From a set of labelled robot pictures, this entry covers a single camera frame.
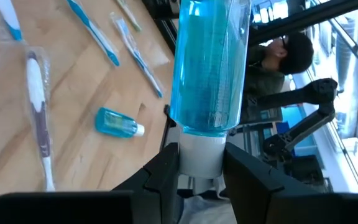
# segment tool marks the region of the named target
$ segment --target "blue toothbrush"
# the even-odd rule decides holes
[[[85,14],[81,6],[78,5],[78,3],[72,0],[67,0],[67,2],[70,5],[71,9],[74,11],[74,13],[81,19],[82,23],[91,33],[92,37],[99,44],[99,46],[102,48],[104,53],[106,53],[106,55],[112,61],[112,63],[115,64],[115,66],[119,66],[118,58],[112,50],[112,47],[110,46],[109,42],[104,37],[103,33],[92,23],[92,21],[88,18],[88,16]]]
[[[23,40],[19,20],[11,0],[0,0],[0,12],[15,40]]]

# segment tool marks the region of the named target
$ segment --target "black hair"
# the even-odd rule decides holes
[[[284,46],[287,56],[280,62],[280,72],[289,75],[306,71],[313,60],[313,44],[300,32],[289,34],[287,39],[288,42]]]

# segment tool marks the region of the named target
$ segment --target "wooden surface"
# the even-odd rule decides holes
[[[122,15],[113,0],[82,0],[119,50],[114,68],[64,0],[12,0],[29,45],[41,46],[50,60],[50,132],[58,190],[109,190],[126,180],[158,153],[170,101],[173,55],[141,1],[127,0],[143,30],[140,51],[165,88],[158,99],[130,58],[109,21]],[[0,18],[0,40],[10,39]],[[44,175],[26,106],[22,45],[0,42],[0,194],[41,191]],[[101,106],[135,118],[145,136],[118,139],[94,130]]]

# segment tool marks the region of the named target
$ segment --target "blue liquid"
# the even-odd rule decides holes
[[[128,116],[100,108],[95,117],[95,128],[103,134],[131,138],[137,131],[137,123]]]
[[[181,2],[170,116],[184,133],[221,137],[239,123],[249,25],[239,8]]]

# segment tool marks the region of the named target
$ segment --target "toothbrush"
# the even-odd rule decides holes
[[[114,13],[110,13],[110,19],[115,23],[115,25],[118,28],[118,31],[121,33],[122,40],[124,41],[125,46],[127,47],[128,51],[131,53],[133,58],[135,59],[138,66],[142,69],[146,77],[149,79],[150,83],[154,87],[154,90],[157,92],[157,95],[159,98],[162,98],[162,90],[160,88],[160,85],[157,83],[154,75],[149,69],[149,66],[147,66],[146,62],[140,55],[139,50],[136,47],[135,40],[131,33],[128,30],[128,26],[125,23],[125,20],[121,17],[115,17]]]
[[[23,40],[19,20],[11,0],[0,0],[0,12],[15,40]]]
[[[81,19],[82,23],[85,25],[87,30],[91,33],[92,37],[95,41],[99,44],[102,48],[104,53],[108,56],[108,58],[112,61],[113,64],[119,66],[119,61],[112,50],[107,39],[104,37],[104,34],[93,24],[93,22],[88,18],[85,14],[85,11],[81,8],[81,6],[74,2],[73,0],[67,0],[68,4],[70,5],[73,12]]]
[[[137,23],[135,16],[133,15],[133,13],[131,12],[131,10],[128,7],[128,4],[126,3],[125,0],[116,0],[118,5],[121,7],[122,10],[124,10],[124,12],[126,13],[127,17],[129,18],[129,21],[131,22],[132,26],[134,26],[135,30],[137,32],[142,31],[142,28],[140,27],[140,25]]]
[[[37,57],[33,51],[27,54],[27,88],[34,119],[35,135],[42,158],[45,174],[46,191],[54,192],[51,145],[47,127],[47,104],[45,102],[44,85],[42,84],[41,70]]]

